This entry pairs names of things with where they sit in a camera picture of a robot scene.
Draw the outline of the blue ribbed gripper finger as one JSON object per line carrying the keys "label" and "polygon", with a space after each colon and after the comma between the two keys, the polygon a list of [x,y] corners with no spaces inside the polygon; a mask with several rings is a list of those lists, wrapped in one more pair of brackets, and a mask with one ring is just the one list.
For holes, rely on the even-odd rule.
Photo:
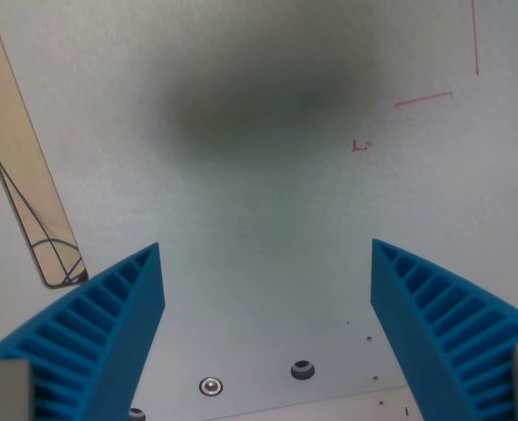
{"label": "blue ribbed gripper finger", "polygon": [[20,325],[0,361],[31,364],[36,420],[125,420],[165,306],[153,243]]}
{"label": "blue ribbed gripper finger", "polygon": [[516,418],[513,305],[378,239],[371,305],[424,419]]}

